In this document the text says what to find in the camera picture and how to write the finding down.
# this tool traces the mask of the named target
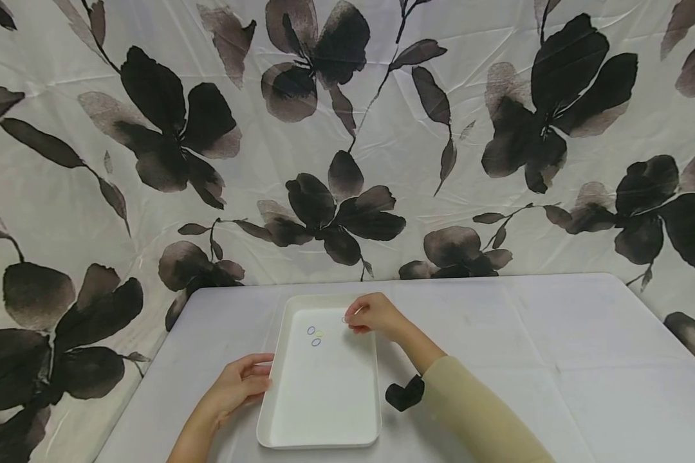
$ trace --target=hand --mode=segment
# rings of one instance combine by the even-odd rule
[[[273,354],[251,354],[225,366],[219,378],[196,406],[194,415],[211,421],[219,429],[242,404],[261,400],[270,386]]]
[[[383,293],[361,296],[347,309],[345,320],[356,334],[378,331],[391,341],[397,341],[401,332],[412,326]]]

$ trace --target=table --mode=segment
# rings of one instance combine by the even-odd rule
[[[201,289],[96,461],[165,461],[222,367],[275,348],[291,296],[373,291],[505,400],[558,463],[695,463],[695,359],[604,273]],[[378,361],[382,390],[415,375],[396,345],[378,343]],[[220,433],[210,461],[469,461],[422,405],[398,413],[384,401],[378,442],[349,450],[261,448],[257,411]]]

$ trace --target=sleeve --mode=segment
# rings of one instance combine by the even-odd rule
[[[458,359],[436,360],[422,379],[422,403],[479,463],[555,463],[523,421]]]

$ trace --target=plastic tray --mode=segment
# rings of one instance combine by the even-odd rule
[[[295,296],[286,303],[257,424],[273,449],[357,448],[381,430],[376,338],[342,322],[358,295]]]

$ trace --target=fabric backdrop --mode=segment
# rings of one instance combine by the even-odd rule
[[[0,0],[0,462],[200,287],[580,272],[695,354],[695,0]]]

